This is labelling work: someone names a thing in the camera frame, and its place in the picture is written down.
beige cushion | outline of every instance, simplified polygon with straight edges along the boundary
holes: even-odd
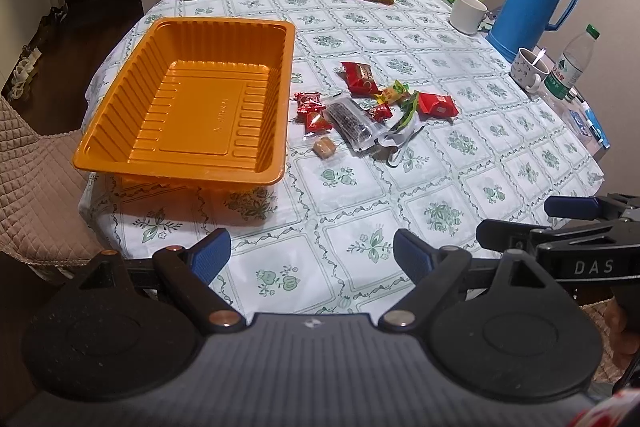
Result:
[[[77,266],[102,247],[78,213],[81,133],[39,136],[0,96],[0,250],[29,264]]]

green bottle cap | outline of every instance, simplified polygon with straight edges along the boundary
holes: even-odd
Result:
[[[600,36],[600,32],[595,28],[595,26],[592,25],[588,25],[587,26],[587,33],[589,35],[591,35],[591,37],[593,37],[594,40],[598,40],[598,37]]]

dining table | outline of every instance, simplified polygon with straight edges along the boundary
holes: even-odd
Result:
[[[390,167],[355,153],[337,130],[322,159],[289,103],[284,177],[242,192],[215,184],[89,177],[79,212],[129,259],[190,247],[218,227],[232,238],[211,287],[251,320],[255,312],[368,313],[373,321],[413,283],[394,259],[396,230],[434,247],[498,257],[476,241],[482,219],[559,226],[549,195],[592,196],[603,180],[580,140],[542,99],[510,78],[510,64],[480,35],[449,23],[443,0],[161,0],[98,68],[86,90],[89,124],[118,71],[162,17],[286,20],[296,27],[290,94],[346,90],[342,62],[370,64],[379,86],[449,94],[459,110],[425,119]]]

bottle label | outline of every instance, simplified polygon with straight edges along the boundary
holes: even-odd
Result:
[[[545,78],[546,89],[556,98],[562,100],[569,92],[569,89],[574,87],[581,74],[582,71],[576,68],[571,61],[562,54],[551,70],[551,73]]]

plastic water bottle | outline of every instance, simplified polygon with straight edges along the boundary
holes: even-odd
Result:
[[[562,100],[575,86],[589,65],[599,36],[598,30],[589,24],[584,33],[567,44],[551,73],[545,78],[545,87],[554,97]]]

